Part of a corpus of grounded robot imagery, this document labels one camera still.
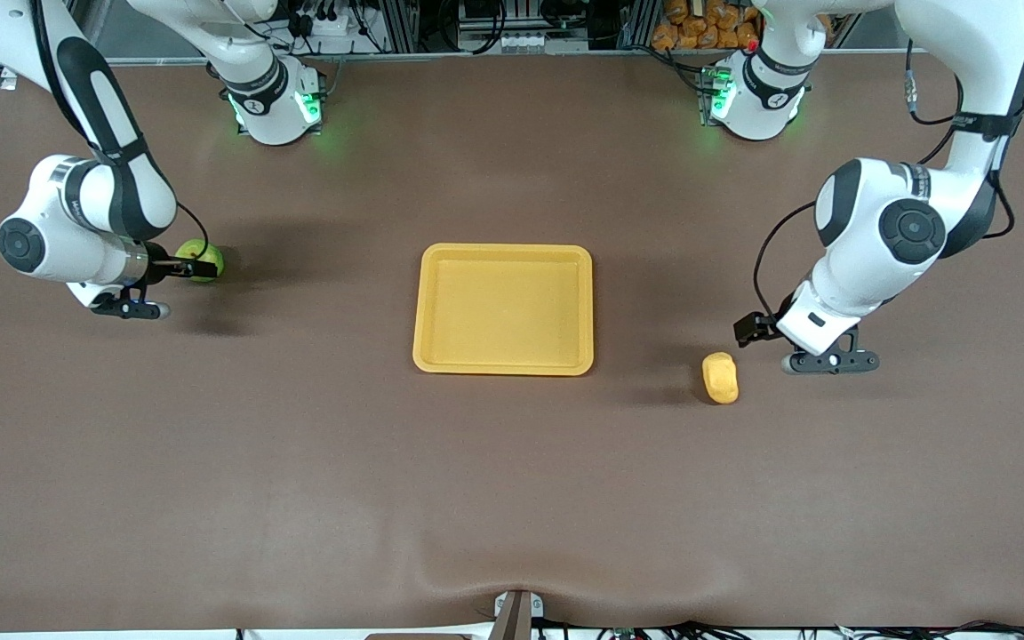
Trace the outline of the green apple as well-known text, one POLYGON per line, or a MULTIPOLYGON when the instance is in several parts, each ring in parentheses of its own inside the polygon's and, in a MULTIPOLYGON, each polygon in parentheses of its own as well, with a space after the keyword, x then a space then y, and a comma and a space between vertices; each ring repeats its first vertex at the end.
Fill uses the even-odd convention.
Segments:
POLYGON ((183 260, 200 260, 214 264, 216 273, 214 276, 191 276, 191 283, 210 284, 212 281, 223 275, 225 270, 225 259, 223 251, 215 244, 204 242, 203 239, 190 239, 183 243, 174 253, 176 258, 183 260))

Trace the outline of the yellow potato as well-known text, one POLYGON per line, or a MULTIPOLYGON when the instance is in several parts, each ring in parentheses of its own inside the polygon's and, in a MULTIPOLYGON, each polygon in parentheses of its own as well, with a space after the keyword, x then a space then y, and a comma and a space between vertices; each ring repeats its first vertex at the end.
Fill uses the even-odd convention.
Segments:
POLYGON ((700 379, 708 398, 714 404, 734 404, 740 397, 737 365, 732 354, 714 352, 700 362, 700 379))

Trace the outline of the yellow plastic tray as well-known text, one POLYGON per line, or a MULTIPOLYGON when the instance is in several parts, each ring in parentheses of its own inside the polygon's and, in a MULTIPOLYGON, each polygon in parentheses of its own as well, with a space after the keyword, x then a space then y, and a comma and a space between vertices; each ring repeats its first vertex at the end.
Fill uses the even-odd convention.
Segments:
POLYGON ((438 243, 421 259, 412 360, 438 374, 579 377, 595 360, 592 255, 438 243))

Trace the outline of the white power strip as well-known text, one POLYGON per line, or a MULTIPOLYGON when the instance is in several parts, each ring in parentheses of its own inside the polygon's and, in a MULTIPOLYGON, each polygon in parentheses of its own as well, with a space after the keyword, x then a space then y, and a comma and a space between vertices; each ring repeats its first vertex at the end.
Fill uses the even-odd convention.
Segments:
POLYGON ((288 28, 294 36, 352 37, 359 24, 346 4, 303 4, 290 13, 288 28))

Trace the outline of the table cover mat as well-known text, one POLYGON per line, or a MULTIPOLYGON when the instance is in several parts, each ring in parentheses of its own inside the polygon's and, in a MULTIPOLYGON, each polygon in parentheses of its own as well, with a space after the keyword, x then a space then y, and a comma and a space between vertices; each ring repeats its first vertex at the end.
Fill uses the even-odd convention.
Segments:
MULTIPOLYGON (((0 259, 0 632, 426 627, 512 588, 582 625, 1024 625, 1024 122, 1016 229, 862 323, 876 372, 793 376, 732 333, 773 223, 941 137, 901 74, 831 54, 744 143, 646 57, 352 62, 324 132, 268 148, 202 68, 118 69, 228 268, 138 323, 0 259), (416 367, 438 243, 585 248, 592 369, 416 367)), ((0 219, 82 150, 44 91, 0 91, 0 219)))

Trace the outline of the pile of orange toy foods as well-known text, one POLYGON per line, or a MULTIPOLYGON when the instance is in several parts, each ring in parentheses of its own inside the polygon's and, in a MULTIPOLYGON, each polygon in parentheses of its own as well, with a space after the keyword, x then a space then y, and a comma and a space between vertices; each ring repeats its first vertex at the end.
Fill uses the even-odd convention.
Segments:
POLYGON ((753 50, 764 31, 764 14, 750 0, 662 0, 654 50, 753 50))

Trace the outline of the aluminium frame post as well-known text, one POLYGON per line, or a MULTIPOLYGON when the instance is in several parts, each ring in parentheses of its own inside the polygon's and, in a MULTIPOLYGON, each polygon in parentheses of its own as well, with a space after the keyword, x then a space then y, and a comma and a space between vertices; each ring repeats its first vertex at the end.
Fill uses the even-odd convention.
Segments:
POLYGON ((386 52, 418 52, 421 0, 375 0, 387 33, 386 52))
POLYGON ((654 29, 662 23, 663 0, 618 0, 621 28, 618 47, 651 47, 654 29))

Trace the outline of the aluminium table edge rail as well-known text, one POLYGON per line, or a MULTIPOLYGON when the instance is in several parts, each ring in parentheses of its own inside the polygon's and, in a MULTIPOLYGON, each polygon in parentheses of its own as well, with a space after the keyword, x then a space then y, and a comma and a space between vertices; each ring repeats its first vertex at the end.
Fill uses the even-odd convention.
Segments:
MULTIPOLYGON (((672 57, 678 61, 695 62, 695 61, 709 61, 709 60, 721 60, 726 57, 728 53, 732 53, 732 50, 723 49, 712 49, 712 50, 682 50, 681 52, 672 52, 672 57)), ((874 48, 874 49, 838 49, 829 48, 824 50, 820 55, 821 60, 828 60, 830 54, 899 54, 900 57, 905 54, 906 48, 874 48)), ((611 57, 611 56, 637 56, 637 54, 645 54, 641 50, 628 49, 628 50, 549 50, 546 48, 540 50, 528 50, 528 52, 488 52, 484 54, 470 54, 464 52, 420 52, 420 53, 321 53, 321 54, 302 54, 302 56, 295 56, 300 58, 300 60, 309 62, 338 62, 338 61, 354 61, 354 62, 423 62, 423 61, 434 61, 434 60, 498 60, 499 57, 512 57, 513 60, 527 60, 527 58, 538 58, 544 56, 551 57, 611 57)), ((203 67, 207 63, 207 59, 202 56, 202 54, 197 54, 196 56, 188 57, 111 57, 106 58, 106 61, 113 68, 179 68, 180 66, 200 66, 203 67)))

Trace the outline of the metal table clamp bracket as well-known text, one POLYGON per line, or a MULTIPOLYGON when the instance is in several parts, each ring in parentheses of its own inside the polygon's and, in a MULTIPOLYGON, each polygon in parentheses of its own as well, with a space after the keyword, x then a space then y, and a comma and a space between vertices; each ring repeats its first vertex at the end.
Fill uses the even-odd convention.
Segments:
POLYGON ((543 598, 525 590, 509 590, 494 600, 496 618, 487 640, 538 640, 534 620, 544 616, 543 598))

